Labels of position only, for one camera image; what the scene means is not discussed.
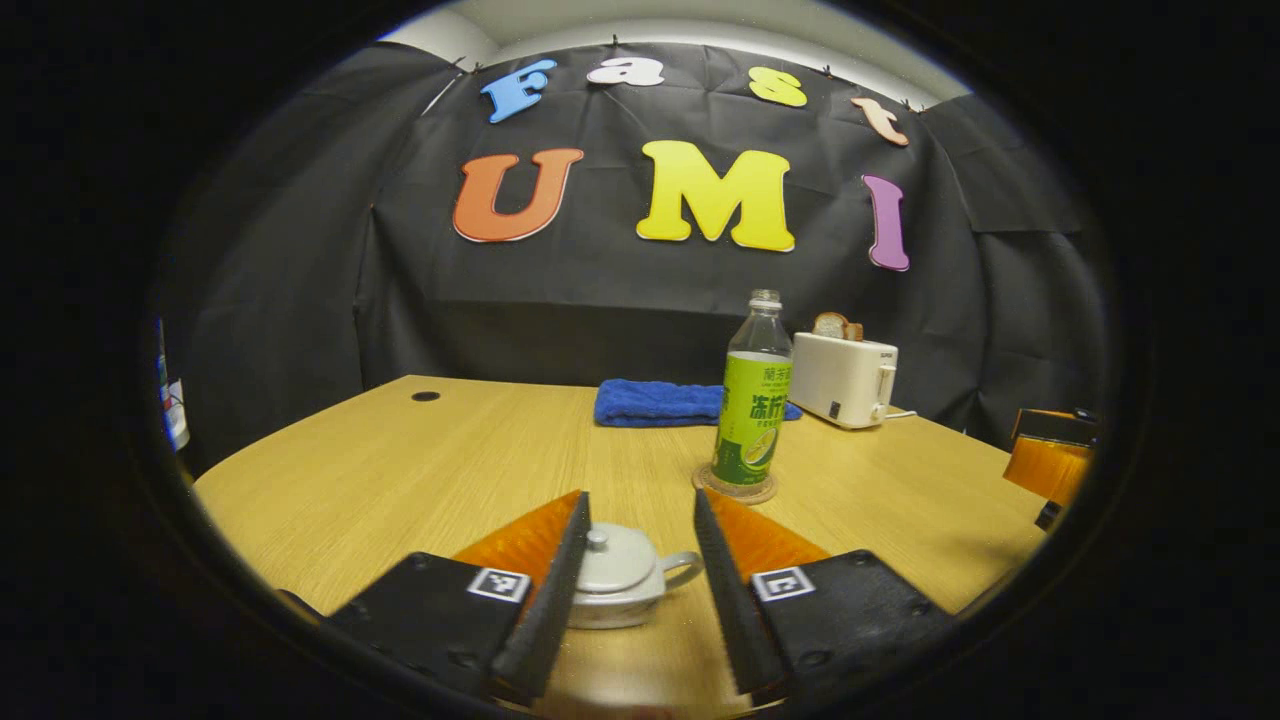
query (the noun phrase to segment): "teapot lid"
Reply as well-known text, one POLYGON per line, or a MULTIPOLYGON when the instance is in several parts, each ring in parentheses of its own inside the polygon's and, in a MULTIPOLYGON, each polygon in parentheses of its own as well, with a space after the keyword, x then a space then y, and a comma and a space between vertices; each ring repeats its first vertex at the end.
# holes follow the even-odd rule
POLYGON ((657 564, 658 551, 643 532, 612 523, 591 523, 577 589, 585 593, 625 591, 648 578, 657 564))

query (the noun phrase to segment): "bread slice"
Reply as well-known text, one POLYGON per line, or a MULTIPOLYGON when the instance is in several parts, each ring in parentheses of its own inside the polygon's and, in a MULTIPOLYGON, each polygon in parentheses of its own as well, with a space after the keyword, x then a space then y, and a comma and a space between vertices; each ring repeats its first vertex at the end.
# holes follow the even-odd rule
POLYGON ((846 337, 849 320, 840 313, 823 313, 813 320, 813 334, 822 337, 846 337))

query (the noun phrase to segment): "orange letter u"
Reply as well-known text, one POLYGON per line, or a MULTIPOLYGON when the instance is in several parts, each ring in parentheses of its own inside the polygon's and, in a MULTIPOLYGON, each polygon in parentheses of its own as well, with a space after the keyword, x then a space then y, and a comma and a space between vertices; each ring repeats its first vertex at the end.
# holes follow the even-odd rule
POLYGON ((520 163, 515 155, 488 155, 462 165, 466 179, 453 206, 453 229, 472 242, 511 242, 545 228, 559 211, 568 181, 568 167, 582 159, 572 147, 543 150, 534 155, 538 183, 534 197, 518 213, 509 215, 494 210, 498 187, 507 168, 520 163))

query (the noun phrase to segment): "cork coaster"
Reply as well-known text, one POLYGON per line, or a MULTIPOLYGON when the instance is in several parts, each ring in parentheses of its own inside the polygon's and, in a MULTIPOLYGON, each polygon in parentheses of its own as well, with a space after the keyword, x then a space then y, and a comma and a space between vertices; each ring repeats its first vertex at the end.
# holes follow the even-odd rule
POLYGON ((763 483, 750 486, 750 489, 746 489, 740 486, 731 486, 716 479, 716 475, 712 474, 712 466, 709 462, 694 470, 694 475, 690 479, 692 480, 695 488, 710 488, 724 497, 732 497, 742 505, 759 505, 778 493, 778 482, 773 477, 773 473, 765 475, 763 483), (746 489, 750 495, 742 495, 744 489, 746 489))

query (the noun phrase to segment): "teapot handle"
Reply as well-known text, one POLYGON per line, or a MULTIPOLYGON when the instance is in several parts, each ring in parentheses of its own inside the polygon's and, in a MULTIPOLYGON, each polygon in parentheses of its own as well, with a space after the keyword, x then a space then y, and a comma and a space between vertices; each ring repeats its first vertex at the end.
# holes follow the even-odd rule
POLYGON ((689 580, 692 580, 694 578, 698 577, 699 573, 703 571, 701 556, 691 551, 668 555, 667 557, 662 559, 659 565, 662 566, 662 571, 664 574, 675 570, 676 568, 686 568, 684 573, 667 580, 668 591, 676 589, 680 585, 687 583, 689 580))

